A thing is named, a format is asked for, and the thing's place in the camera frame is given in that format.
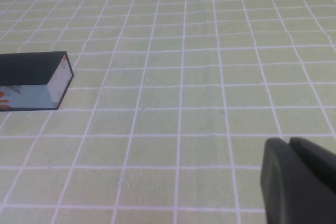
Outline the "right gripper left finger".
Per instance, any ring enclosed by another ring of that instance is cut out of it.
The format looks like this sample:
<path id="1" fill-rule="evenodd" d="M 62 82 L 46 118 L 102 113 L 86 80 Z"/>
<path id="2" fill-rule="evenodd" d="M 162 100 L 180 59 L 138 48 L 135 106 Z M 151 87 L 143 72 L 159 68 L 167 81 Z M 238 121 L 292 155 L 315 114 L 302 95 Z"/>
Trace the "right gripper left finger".
<path id="1" fill-rule="evenodd" d="M 267 223 L 335 223 L 335 202 L 290 203 L 288 167 L 293 154 L 289 142 L 265 142 L 260 185 Z"/>

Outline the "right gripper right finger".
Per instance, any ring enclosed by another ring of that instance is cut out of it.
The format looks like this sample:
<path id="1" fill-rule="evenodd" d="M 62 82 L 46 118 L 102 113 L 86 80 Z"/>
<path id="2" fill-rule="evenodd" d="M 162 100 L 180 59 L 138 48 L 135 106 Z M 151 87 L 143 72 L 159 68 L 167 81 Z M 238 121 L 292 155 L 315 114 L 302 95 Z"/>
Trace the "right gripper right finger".
<path id="1" fill-rule="evenodd" d="M 292 137 L 288 167 L 289 202 L 335 202 L 335 154 L 301 137 Z"/>

